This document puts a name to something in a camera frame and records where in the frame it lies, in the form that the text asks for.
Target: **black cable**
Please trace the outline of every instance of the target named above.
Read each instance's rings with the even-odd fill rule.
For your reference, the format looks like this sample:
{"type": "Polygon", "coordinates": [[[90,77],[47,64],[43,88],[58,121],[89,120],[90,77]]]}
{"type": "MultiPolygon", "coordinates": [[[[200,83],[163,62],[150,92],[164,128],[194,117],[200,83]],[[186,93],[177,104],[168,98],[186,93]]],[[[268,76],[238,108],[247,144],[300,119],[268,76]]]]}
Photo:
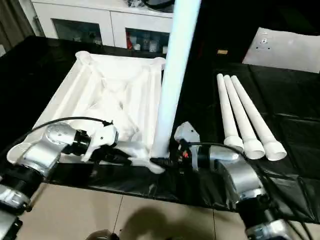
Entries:
{"type": "MultiPolygon", "coordinates": [[[[219,146],[219,147],[224,147],[227,149],[230,149],[232,151],[234,151],[235,153],[241,155],[244,160],[246,160],[250,165],[252,164],[249,159],[247,158],[247,156],[239,151],[238,149],[232,147],[232,146],[228,146],[225,144],[221,144],[221,143],[216,143],[216,142],[189,142],[188,143],[190,146],[194,146],[194,145],[201,145],[201,146],[219,146]]],[[[254,164],[257,169],[258,169],[258,173],[261,174],[268,182],[269,184],[272,185],[272,187],[277,191],[277,194],[282,198],[282,201],[290,208],[290,210],[292,211],[293,215],[296,217],[296,219],[298,219],[298,221],[300,222],[301,226],[303,227],[305,233],[307,234],[309,240],[313,240],[313,237],[307,227],[307,225],[304,223],[304,221],[301,219],[301,217],[299,216],[298,212],[296,211],[296,209],[298,208],[298,206],[296,204],[294,204],[292,201],[289,201],[289,199],[285,196],[285,194],[278,188],[278,186],[275,184],[275,182],[262,170],[262,168],[258,165],[258,164],[254,164]]],[[[292,224],[289,224],[289,226],[296,232],[298,231],[297,229],[292,227],[292,224]]]]}
{"type": "Polygon", "coordinates": [[[15,145],[19,144],[20,142],[22,142],[29,134],[33,133],[34,131],[41,129],[45,126],[48,126],[50,124],[54,124],[54,123],[58,123],[58,122],[62,122],[62,121],[67,121],[67,120],[90,120],[90,121],[95,121],[95,122],[100,122],[102,123],[104,126],[108,126],[111,125],[111,122],[107,122],[105,120],[101,120],[98,118],[94,118],[94,117],[87,117],[87,116],[69,116],[69,117],[62,117],[62,118],[58,118],[52,121],[48,121],[45,122],[39,126],[36,126],[35,128],[31,129],[30,131],[26,132],[25,134],[23,134],[22,136],[20,136],[19,138],[17,138],[16,140],[14,140],[11,144],[9,144],[8,146],[6,146],[4,148],[4,150],[2,150],[0,152],[0,159],[1,157],[6,154],[11,148],[13,148],[15,145]]]}

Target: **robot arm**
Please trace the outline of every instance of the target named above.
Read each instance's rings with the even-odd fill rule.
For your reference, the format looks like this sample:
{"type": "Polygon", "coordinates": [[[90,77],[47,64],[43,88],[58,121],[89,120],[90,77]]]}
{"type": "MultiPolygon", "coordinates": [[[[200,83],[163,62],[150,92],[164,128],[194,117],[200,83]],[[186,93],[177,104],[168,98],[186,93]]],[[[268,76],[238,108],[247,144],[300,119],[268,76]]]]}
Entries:
{"type": "Polygon", "coordinates": [[[40,141],[32,144],[16,164],[1,171],[0,240],[16,238],[22,226],[18,216],[28,211],[31,197],[53,172],[61,153],[90,158],[92,152],[101,145],[115,144],[117,136],[112,124],[91,137],[66,123],[49,125],[40,141]]]}
{"type": "Polygon", "coordinates": [[[222,175],[227,203],[240,214],[249,240],[292,239],[256,171],[241,154],[225,146],[190,145],[199,143],[200,136],[189,122],[177,128],[174,139],[179,143],[174,157],[169,161],[154,159],[154,163],[164,168],[207,168],[222,175]]]}
{"type": "MultiPolygon", "coordinates": [[[[27,210],[31,197],[39,185],[52,173],[61,153],[83,158],[119,154],[112,148],[117,142],[113,125],[89,137],[85,131],[75,130],[66,123],[49,125],[42,138],[31,145],[17,163],[2,174],[0,181],[0,240],[15,239],[22,222],[17,216],[27,210]]],[[[185,122],[174,138],[180,143],[177,154],[170,159],[153,159],[162,167],[210,168],[223,176],[228,202],[236,209],[246,227],[250,240],[290,240],[287,224],[277,217],[273,203],[267,195],[255,170],[238,153],[222,146],[203,147],[200,136],[185,122]]],[[[123,161],[127,155],[119,155],[123,161]]]]}

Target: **black table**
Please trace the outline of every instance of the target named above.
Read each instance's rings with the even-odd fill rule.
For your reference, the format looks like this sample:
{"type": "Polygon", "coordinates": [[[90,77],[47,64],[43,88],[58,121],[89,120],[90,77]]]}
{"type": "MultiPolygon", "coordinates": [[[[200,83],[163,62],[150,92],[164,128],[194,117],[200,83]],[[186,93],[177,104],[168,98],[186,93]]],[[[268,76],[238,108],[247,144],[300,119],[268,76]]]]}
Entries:
{"type": "MultiPolygon", "coordinates": [[[[0,58],[2,146],[29,130],[76,61],[88,51],[126,57],[154,58],[159,54],[66,40],[29,37],[0,58]]],[[[224,140],[217,73],[237,75],[268,126],[288,152],[280,161],[257,160],[312,223],[320,223],[320,81],[308,72],[190,60],[175,128],[189,121],[202,141],[224,140]]],[[[59,163],[50,183],[133,195],[186,205],[230,210],[221,176],[201,169],[156,175],[145,167],[59,163]]],[[[276,197],[286,216],[295,219],[276,197]]]]}

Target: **white cabinet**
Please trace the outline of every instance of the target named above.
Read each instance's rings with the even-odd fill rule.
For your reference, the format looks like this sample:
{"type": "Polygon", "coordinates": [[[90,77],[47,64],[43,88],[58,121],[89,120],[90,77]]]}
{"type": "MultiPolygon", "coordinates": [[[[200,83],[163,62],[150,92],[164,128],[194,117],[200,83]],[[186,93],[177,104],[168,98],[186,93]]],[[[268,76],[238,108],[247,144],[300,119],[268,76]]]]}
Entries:
{"type": "Polygon", "coordinates": [[[115,45],[108,10],[36,2],[33,6],[47,38],[115,45]]]}
{"type": "Polygon", "coordinates": [[[172,18],[139,15],[124,12],[111,12],[114,45],[119,48],[127,48],[127,32],[130,30],[142,30],[158,33],[170,33],[172,18]]]}
{"type": "Polygon", "coordinates": [[[159,53],[168,45],[172,13],[128,7],[124,0],[31,1],[47,38],[120,48],[139,44],[159,53]]]}

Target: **vertical white tube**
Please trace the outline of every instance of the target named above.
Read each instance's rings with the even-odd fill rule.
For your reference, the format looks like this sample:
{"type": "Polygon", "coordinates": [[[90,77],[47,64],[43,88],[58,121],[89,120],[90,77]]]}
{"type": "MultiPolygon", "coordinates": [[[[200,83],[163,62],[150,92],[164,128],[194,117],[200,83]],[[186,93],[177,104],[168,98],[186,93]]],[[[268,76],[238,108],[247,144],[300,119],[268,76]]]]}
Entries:
{"type": "Polygon", "coordinates": [[[242,105],[248,114],[265,150],[265,155],[270,161],[283,159],[287,152],[282,144],[276,140],[266,122],[260,115],[256,106],[250,99],[244,87],[241,85],[237,76],[232,76],[231,81],[242,102],[242,105]]]}
{"type": "Polygon", "coordinates": [[[260,159],[265,155],[264,147],[256,137],[230,76],[225,75],[223,79],[243,140],[244,153],[249,159],[260,159]]]}
{"type": "Polygon", "coordinates": [[[221,107],[221,115],[222,115],[222,123],[224,130],[224,144],[237,148],[241,152],[244,151],[244,143],[242,139],[238,135],[238,130],[236,127],[234,115],[232,113],[231,105],[229,102],[229,97],[225,85],[224,76],[219,73],[216,76],[216,81],[218,85],[219,91],[219,99],[220,99],[220,107],[221,107]]]}
{"type": "Polygon", "coordinates": [[[162,81],[152,157],[166,157],[201,0],[176,0],[162,81]]]}

